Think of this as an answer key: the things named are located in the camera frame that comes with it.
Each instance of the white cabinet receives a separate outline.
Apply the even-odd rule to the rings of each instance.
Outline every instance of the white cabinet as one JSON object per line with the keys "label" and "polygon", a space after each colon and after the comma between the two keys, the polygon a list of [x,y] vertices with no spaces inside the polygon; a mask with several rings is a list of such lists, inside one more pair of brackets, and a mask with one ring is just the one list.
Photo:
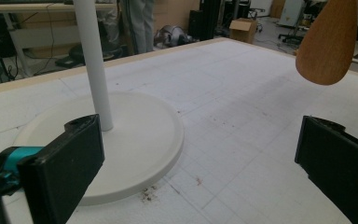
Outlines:
{"label": "white cabinet", "polygon": [[301,8],[305,5],[304,0],[286,0],[278,24],[283,26],[296,26]]}

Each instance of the white pole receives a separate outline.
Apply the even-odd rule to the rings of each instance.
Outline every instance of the white pole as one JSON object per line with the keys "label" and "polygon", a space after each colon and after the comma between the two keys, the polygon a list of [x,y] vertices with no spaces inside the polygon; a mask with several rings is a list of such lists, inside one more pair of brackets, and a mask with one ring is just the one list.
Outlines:
{"label": "white pole", "polygon": [[95,3],[93,0],[74,0],[74,5],[95,112],[100,115],[102,131],[109,131],[113,128],[113,121],[103,68]]}

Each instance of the round white base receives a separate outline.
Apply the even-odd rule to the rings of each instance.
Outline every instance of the round white base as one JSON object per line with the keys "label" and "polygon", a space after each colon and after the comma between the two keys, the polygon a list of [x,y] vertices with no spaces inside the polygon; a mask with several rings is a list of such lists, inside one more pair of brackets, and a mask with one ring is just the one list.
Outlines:
{"label": "round white base", "polygon": [[[149,187],[182,151],[184,127],[169,105],[133,92],[111,93],[109,101],[114,128],[103,132],[105,161],[80,205],[109,203]],[[14,146],[46,146],[64,132],[66,122],[90,114],[95,114],[91,97],[55,106],[31,121]]]}

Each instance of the gray pants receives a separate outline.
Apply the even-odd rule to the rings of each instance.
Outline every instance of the gray pants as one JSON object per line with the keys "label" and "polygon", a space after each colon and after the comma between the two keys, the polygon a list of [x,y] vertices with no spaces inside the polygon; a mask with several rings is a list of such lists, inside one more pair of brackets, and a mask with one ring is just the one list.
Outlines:
{"label": "gray pants", "polygon": [[[95,0],[96,3],[115,3],[116,0]],[[97,11],[98,21],[103,23],[105,31],[107,33],[108,41],[113,44],[115,47],[118,47],[120,44],[119,39],[119,29],[118,29],[118,17],[117,17],[117,8],[112,7],[108,10],[98,10]]]}
{"label": "gray pants", "polygon": [[121,0],[135,54],[153,51],[153,6],[155,0]]}

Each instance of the wooden spoon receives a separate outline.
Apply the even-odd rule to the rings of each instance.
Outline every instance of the wooden spoon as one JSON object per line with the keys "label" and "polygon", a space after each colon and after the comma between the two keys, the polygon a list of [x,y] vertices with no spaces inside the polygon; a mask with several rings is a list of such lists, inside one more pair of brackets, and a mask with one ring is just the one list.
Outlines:
{"label": "wooden spoon", "polygon": [[357,35],[357,0],[328,0],[296,56],[305,79],[320,85],[339,82],[350,68]]}

